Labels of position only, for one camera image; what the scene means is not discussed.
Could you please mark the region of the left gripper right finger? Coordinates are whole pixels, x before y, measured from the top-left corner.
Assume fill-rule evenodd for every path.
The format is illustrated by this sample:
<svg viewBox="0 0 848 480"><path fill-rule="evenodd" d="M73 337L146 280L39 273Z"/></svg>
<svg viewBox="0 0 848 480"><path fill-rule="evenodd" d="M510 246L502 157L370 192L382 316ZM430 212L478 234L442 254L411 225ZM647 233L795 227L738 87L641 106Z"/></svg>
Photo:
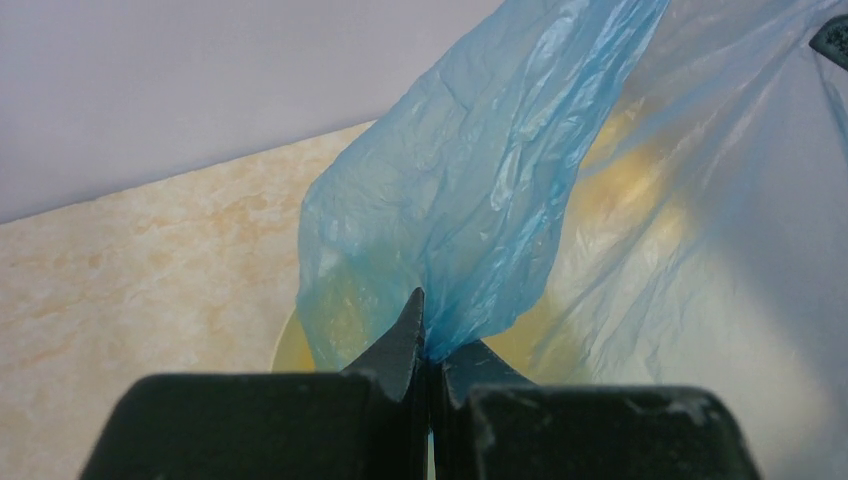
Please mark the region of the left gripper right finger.
<svg viewBox="0 0 848 480"><path fill-rule="evenodd" d="M440 479L756 479L731 412L689 386L542 386L480 341L433 367Z"/></svg>

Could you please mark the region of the blue plastic trash bag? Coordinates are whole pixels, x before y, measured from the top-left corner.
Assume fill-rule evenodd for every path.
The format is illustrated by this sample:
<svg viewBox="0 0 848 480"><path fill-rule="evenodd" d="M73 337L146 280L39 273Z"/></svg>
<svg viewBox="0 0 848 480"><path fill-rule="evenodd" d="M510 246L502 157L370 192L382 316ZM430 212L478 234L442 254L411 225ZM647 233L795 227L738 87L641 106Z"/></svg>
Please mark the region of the blue plastic trash bag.
<svg viewBox="0 0 848 480"><path fill-rule="evenodd" d="M843 1L507 1L310 186L297 311L346 363L426 294L434 359L515 324L530 374L836 379Z"/></svg>

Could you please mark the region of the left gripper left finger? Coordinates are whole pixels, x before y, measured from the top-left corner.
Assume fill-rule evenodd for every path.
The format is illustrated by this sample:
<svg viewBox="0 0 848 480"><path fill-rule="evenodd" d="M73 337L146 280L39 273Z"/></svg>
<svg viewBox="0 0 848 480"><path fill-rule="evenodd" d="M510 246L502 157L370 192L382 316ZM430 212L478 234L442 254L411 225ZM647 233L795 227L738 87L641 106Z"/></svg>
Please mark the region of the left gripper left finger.
<svg viewBox="0 0 848 480"><path fill-rule="evenodd" d="M156 374L115 405L85 479L423 479L425 295L338 372Z"/></svg>

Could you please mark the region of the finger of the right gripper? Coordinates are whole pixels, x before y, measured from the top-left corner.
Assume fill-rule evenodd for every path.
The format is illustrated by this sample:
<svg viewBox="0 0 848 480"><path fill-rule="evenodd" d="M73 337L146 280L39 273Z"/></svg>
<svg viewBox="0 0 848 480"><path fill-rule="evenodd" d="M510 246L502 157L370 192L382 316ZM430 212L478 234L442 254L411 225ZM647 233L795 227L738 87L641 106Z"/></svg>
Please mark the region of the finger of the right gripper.
<svg viewBox="0 0 848 480"><path fill-rule="evenodd" d="M847 15L838 15L823 24L809 41L809 46L821 56L847 71L847 31Z"/></svg>

